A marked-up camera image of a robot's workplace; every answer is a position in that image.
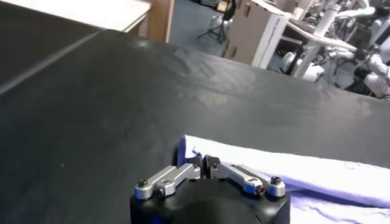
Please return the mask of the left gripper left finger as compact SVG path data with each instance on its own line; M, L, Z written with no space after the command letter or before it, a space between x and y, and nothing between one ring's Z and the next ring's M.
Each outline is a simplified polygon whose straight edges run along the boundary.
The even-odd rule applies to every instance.
M166 166L153 176L141 179L134 187L134 197L137 200L164 200L174 195L183 181L200 179L202 174L201 156L186 159L181 166Z

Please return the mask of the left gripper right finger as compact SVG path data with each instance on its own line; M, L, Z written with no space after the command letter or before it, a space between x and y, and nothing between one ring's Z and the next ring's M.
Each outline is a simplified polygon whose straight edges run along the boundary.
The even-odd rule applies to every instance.
M266 193L274 198L282 198L286 195L286 185L280 177L269 177L249 166L233 165L222 162L217 157L205 155L203 167L208 178L228 178L250 195Z

